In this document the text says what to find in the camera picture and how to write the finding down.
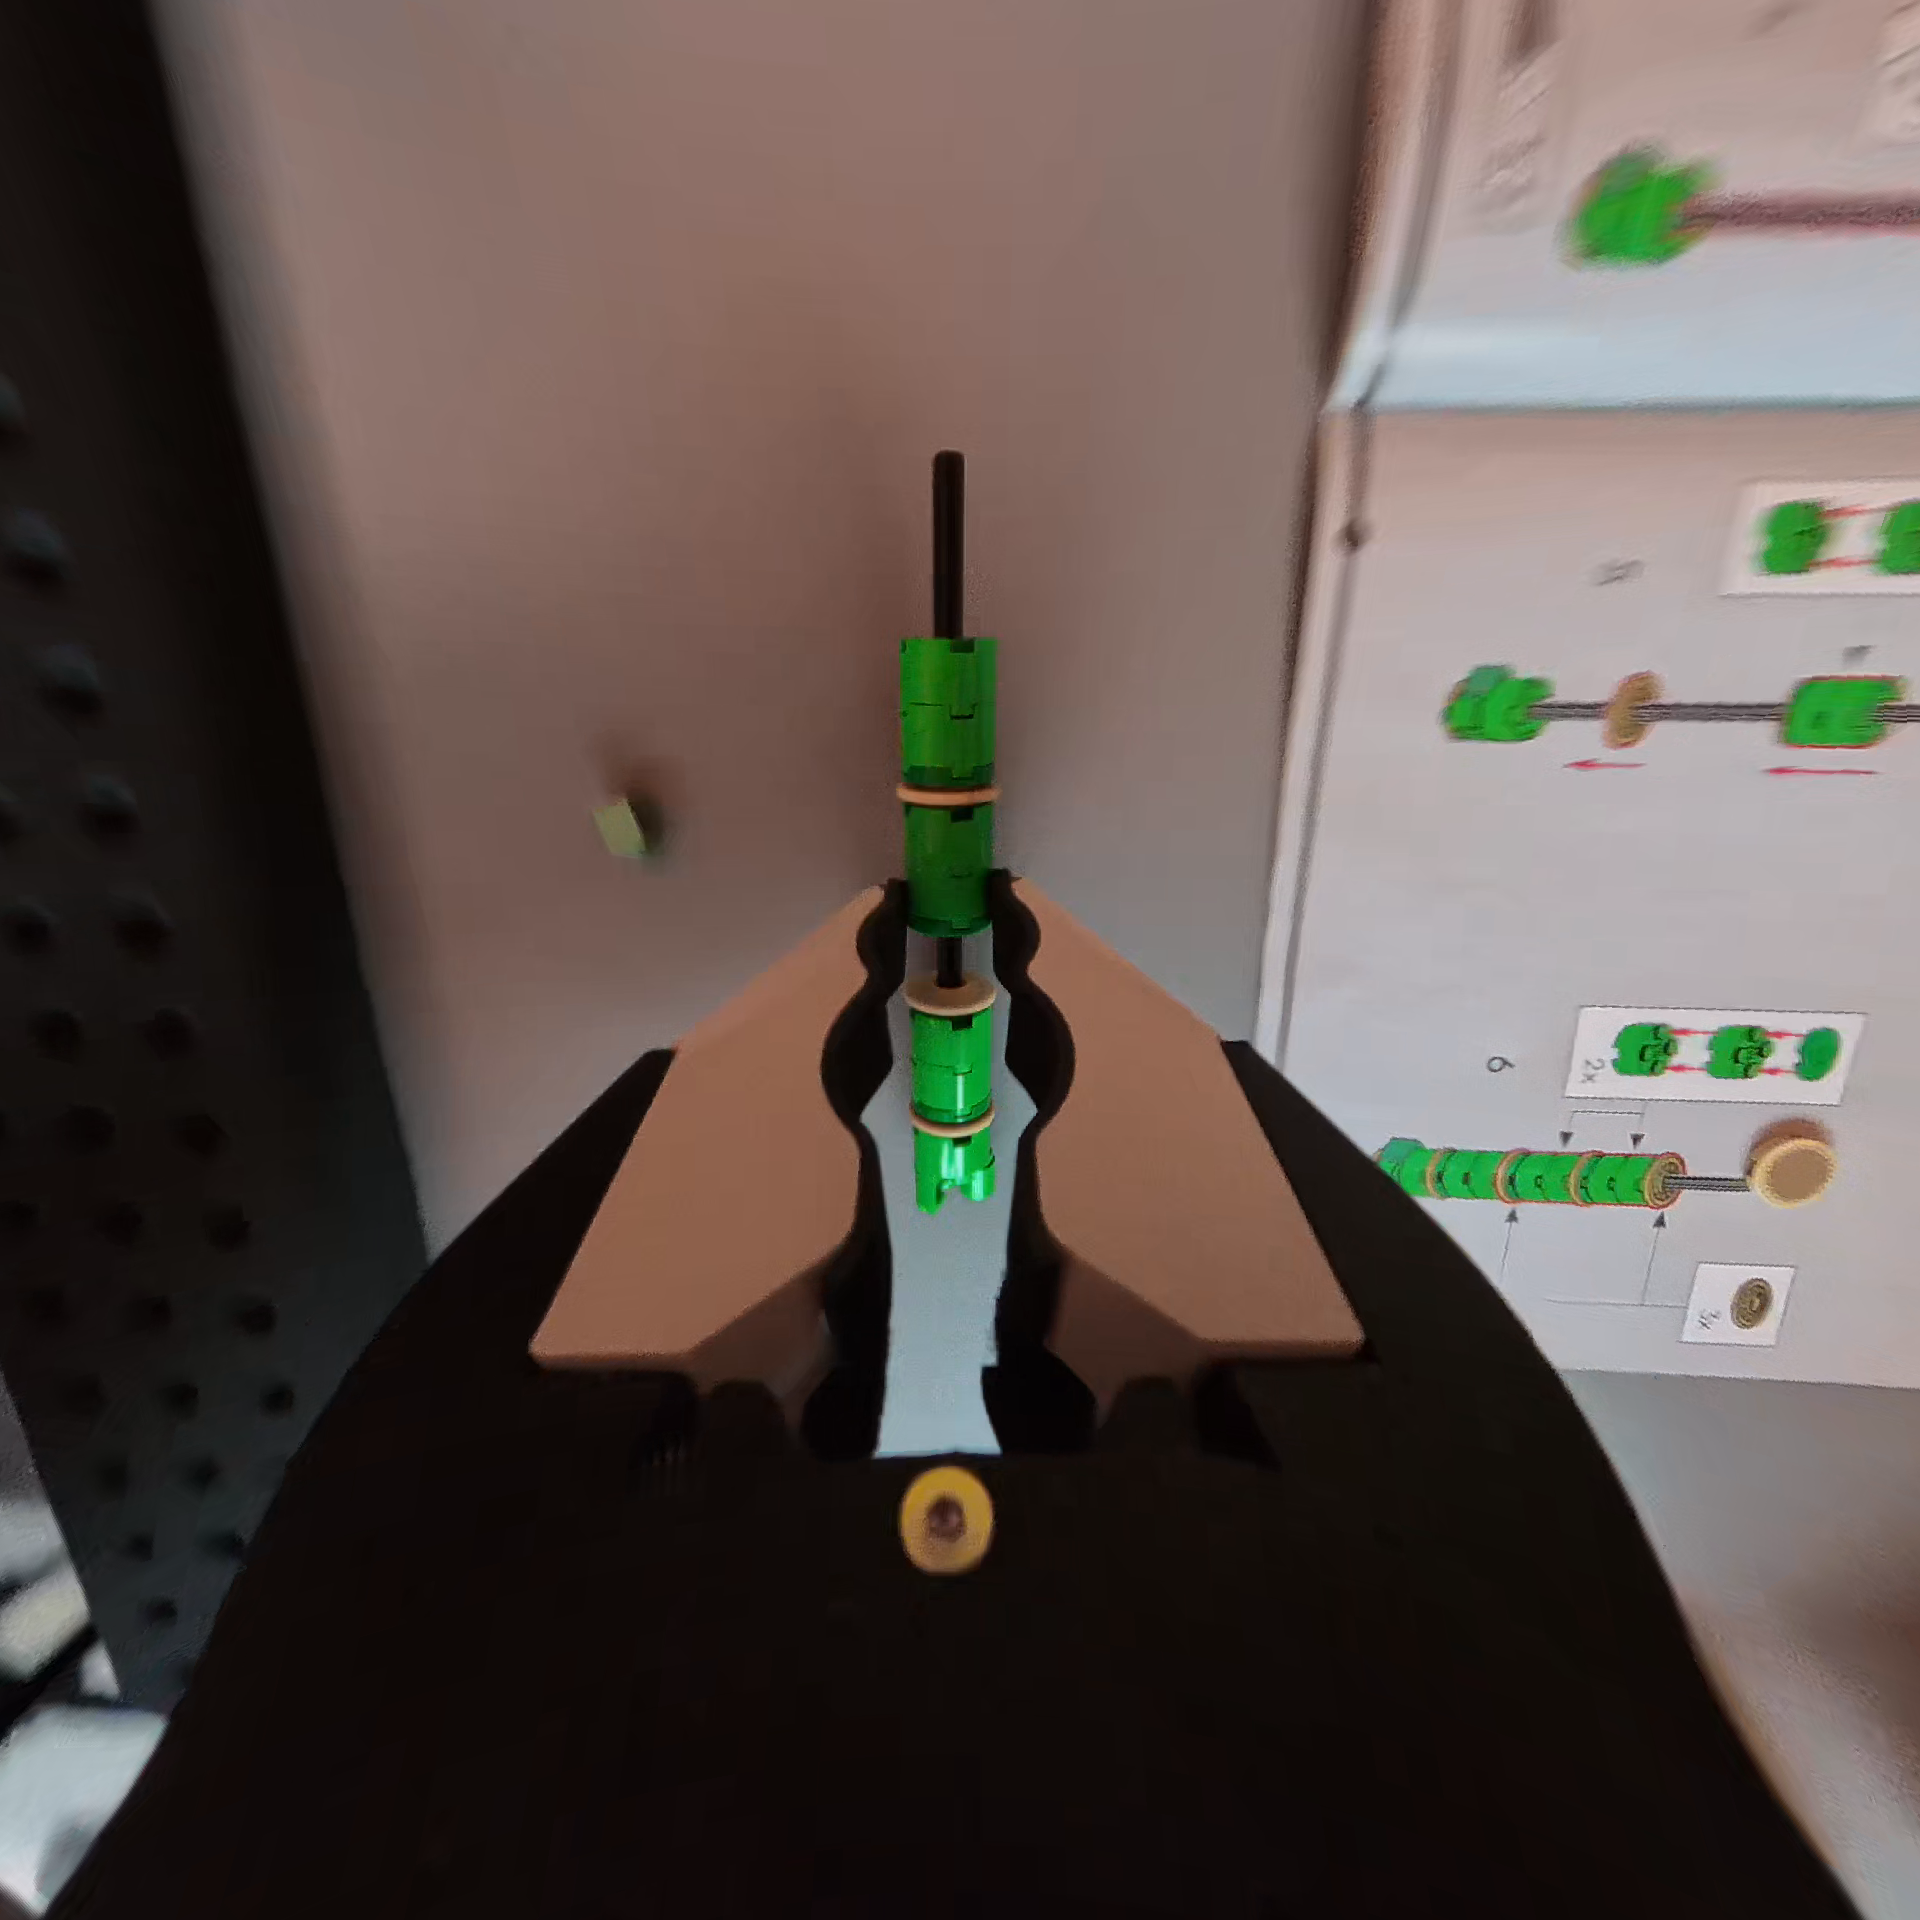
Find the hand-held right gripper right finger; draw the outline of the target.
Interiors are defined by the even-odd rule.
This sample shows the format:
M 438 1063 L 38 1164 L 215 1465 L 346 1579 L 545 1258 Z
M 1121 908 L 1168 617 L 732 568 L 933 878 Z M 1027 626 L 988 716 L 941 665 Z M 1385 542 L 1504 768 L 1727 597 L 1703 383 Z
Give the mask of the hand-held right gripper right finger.
M 1343 1366 L 1362 1321 L 1209 1020 L 1023 875 L 991 887 L 1030 1104 L 982 1404 L 1006 1455 L 1092 1445 L 1139 1385 Z

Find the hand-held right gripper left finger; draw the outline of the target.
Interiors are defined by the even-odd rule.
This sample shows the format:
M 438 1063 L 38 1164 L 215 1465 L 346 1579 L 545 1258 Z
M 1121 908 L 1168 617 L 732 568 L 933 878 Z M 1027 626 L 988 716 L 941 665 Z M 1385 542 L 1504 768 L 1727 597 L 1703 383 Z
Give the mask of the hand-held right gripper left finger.
M 881 1148 L 904 883 L 869 885 L 675 1047 L 532 1341 L 547 1372 L 764 1387 L 825 1459 L 878 1448 Z

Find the green toy bamboo stem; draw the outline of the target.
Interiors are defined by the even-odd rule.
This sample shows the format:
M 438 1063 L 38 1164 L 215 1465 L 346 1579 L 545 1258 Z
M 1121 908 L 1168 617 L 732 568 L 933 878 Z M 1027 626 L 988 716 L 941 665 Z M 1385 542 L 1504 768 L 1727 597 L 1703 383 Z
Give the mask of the green toy bamboo stem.
M 966 456 L 931 460 L 931 629 L 899 645 L 907 920 L 931 943 L 908 980 L 910 1126 L 922 1213 L 996 1194 L 996 985 L 968 968 L 996 866 L 996 639 L 966 623 Z

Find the grey desk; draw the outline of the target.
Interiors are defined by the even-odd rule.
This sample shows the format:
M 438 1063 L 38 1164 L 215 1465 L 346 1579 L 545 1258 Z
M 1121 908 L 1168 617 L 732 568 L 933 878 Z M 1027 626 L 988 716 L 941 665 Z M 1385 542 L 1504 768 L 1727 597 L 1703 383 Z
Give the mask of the grey desk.
M 938 448 L 1002 856 L 1261 1044 L 1382 5 L 160 5 L 430 1246 L 899 862 Z M 1564 1370 L 1917 1916 L 1917 1387 Z

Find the white instruction booklet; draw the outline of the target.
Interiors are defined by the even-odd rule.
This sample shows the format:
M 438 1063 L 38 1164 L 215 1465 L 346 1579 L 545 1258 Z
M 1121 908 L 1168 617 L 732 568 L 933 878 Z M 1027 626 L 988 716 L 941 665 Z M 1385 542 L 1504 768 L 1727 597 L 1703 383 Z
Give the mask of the white instruction booklet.
M 1259 1042 L 1567 1370 L 1917 1387 L 1917 3 L 1385 3 Z

